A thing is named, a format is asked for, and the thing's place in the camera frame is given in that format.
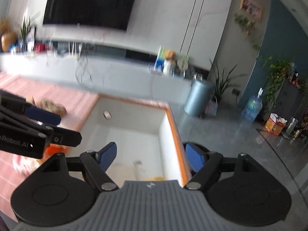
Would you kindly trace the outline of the blue water jug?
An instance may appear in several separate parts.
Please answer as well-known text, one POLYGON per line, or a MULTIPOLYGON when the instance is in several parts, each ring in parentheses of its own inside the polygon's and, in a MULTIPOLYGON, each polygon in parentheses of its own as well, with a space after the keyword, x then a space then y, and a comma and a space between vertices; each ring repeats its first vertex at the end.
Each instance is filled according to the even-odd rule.
POLYGON ((249 98, 247 104, 244 107, 241 115, 250 122, 253 122, 258 114, 260 113, 263 104, 262 104, 262 94, 263 88, 260 88, 258 94, 256 96, 252 96, 249 98))

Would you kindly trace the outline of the white marble tv cabinet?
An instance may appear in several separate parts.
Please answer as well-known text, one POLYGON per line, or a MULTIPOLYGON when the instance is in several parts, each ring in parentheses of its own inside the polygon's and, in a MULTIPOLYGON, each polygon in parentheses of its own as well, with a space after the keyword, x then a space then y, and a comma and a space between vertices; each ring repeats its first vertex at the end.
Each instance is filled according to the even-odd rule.
POLYGON ((156 56, 127 49, 84 44, 77 55, 1 54, 1 70, 88 91, 184 104, 191 81, 153 70, 156 56))

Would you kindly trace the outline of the pink white crochet pouch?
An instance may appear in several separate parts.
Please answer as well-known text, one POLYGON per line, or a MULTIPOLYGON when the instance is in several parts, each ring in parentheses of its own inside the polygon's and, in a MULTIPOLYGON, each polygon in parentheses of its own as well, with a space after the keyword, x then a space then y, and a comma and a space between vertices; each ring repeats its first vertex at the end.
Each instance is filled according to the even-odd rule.
POLYGON ((41 164, 41 160, 38 159, 13 155, 13 168, 23 177, 30 176, 41 164))

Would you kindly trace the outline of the orange crochet ball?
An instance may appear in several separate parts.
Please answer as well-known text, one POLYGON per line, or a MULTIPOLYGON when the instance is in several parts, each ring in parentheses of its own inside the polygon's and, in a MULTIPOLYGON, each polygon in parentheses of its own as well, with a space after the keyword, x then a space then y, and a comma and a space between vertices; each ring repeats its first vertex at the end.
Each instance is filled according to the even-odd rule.
POLYGON ((57 145, 57 144, 50 144, 46 150, 45 153, 51 157, 52 155, 56 153, 64 153, 67 154, 70 151, 70 147, 68 146, 62 146, 62 145, 57 145))

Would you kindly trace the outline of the brown teddy bear on cabinet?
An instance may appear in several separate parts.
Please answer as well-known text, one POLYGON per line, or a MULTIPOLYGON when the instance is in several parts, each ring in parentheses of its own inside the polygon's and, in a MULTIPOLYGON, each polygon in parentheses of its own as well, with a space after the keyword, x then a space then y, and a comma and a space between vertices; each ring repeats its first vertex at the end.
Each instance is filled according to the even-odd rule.
POLYGON ((166 50, 164 56, 164 64, 163 64, 163 74, 171 75, 173 72, 173 68, 175 65, 175 56, 176 53, 173 50, 166 50))

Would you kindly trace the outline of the trailing pothos plant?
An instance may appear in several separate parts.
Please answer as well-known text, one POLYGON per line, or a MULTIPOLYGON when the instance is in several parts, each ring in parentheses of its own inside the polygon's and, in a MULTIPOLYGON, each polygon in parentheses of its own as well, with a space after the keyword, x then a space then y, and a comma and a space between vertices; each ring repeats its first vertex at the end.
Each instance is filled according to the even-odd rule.
POLYGON ((264 113, 269 113, 270 107, 273 107, 276 103, 276 92, 283 85, 285 78, 288 78, 291 73, 291 61, 289 59, 277 59, 269 56, 264 60, 264 67, 268 69, 263 95, 264 113))

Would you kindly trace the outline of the floor potted green plant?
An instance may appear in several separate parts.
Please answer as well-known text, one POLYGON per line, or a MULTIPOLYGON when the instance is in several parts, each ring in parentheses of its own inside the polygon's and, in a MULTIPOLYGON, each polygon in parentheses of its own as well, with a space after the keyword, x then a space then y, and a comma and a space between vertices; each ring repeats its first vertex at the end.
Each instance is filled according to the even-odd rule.
POLYGON ((223 94, 226 92, 229 88, 238 88, 239 85, 234 83, 234 80, 243 78, 247 76, 247 74, 235 74, 232 75, 233 71, 238 66, 235 64, 233 68, 228 72, 228 74, 225 74, 225 68, 223 68, 222 72, 220 73, 219 67, 216 61, 209 59, 209 62, 212 64, 212 68, 215 72, 215 92, 214 92, 214 98, 217 100, 217 103, 219 104, 221 102, 223 94))

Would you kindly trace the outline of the black wall television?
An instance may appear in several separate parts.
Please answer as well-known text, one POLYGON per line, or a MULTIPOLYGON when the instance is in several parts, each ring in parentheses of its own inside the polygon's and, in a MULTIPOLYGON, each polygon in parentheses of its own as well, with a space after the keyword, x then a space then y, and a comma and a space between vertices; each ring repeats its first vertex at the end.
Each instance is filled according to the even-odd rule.
POLYGON ((47 0, 43 24, 126 31, 135 0, 47 0))

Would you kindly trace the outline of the blue-grey metal trash bin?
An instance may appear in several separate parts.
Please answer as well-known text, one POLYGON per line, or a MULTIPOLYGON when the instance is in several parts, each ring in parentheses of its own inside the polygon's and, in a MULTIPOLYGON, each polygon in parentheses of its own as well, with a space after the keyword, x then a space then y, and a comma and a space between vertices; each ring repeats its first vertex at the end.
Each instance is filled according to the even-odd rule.
POLYGON ((215 93, 215 85, 211 81, 195 79, 184 105, 184 112, 198 117, 205 112, 209 101, 215 93))

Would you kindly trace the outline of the dark shelf cabinet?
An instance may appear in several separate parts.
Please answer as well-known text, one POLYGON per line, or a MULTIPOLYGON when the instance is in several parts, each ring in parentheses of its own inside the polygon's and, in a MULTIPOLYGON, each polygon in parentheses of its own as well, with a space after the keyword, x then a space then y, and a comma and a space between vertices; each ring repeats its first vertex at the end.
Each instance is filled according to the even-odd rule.
POLYGON ((298 84, 298 79, 293 83, 289 78, 284 78, 281 87, 274 94, 274 103, 268 105, 268 113, 285 119, 287 121, 285 128, 288 128, 294 118, 297 121, 300 120, 301 107, 302 103, 305 103, 306 92, 305 81, 300 80, 300 84, 298 84))

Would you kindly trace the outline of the brown plush towel toy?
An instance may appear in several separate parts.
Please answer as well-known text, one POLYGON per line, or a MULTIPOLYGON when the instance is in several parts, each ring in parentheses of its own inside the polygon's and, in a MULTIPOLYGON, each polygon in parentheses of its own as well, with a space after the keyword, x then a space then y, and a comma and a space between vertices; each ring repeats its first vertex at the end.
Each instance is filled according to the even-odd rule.
POLYGON ((42 99, 39 102, 35 102, 34 98, 26 98, 26 102, 36 106, 38 109, 46 110, 50 113, 54 113, 59 115, 60 117, 64 117, 67 115, 66 108, 61 104, 56 104, 50 99, 42 99))

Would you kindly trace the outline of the orange white storage box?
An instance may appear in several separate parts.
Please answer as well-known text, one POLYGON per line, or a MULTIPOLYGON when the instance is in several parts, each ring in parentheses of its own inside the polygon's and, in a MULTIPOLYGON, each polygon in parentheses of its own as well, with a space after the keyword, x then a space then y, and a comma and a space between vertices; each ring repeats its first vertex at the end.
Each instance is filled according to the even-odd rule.
POLYGON ((191 178, 167 103, 101 96, 81 135, 81 144, 72 148, 69 156, 116 143, 117 155, 106 173, 119 187, 127 180, 177 180, 184 186, 191 178))

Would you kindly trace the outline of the orange cardboard box on floor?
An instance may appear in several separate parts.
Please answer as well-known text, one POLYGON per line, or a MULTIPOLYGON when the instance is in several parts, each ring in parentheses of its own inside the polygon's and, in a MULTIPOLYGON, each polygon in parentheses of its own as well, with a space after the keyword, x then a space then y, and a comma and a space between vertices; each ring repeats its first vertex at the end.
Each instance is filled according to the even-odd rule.
POLYGON ((265 123, 265 130, 272 135, 278 136, 282 129, 286 126, 286 123, 287 120, 275 113, 271 113, 265 123))

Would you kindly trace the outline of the framed wall picture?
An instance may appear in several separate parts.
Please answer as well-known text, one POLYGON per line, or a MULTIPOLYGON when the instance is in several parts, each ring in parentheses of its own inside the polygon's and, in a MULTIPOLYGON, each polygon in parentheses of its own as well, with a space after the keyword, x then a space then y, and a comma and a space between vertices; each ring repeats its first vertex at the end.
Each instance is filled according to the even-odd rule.
POLYGON ((258 22, 262 18, 263 8, 253 0, 241 0, 240 9, 252 15, 258 22))

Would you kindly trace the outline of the green plant in glass vase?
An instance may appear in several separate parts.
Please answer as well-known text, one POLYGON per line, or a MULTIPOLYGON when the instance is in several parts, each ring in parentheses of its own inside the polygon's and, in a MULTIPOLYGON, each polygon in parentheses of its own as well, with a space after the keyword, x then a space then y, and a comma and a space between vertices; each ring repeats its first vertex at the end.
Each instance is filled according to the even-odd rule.
POLYGON ((28 49, 27 37, 30 34, 31 30, 36 30, 36 25, 31 22, 31 17, 26 20, 26 17, 23 18, 23 22, 20 25, 20 51, 21 53, 26 52, 28 49))

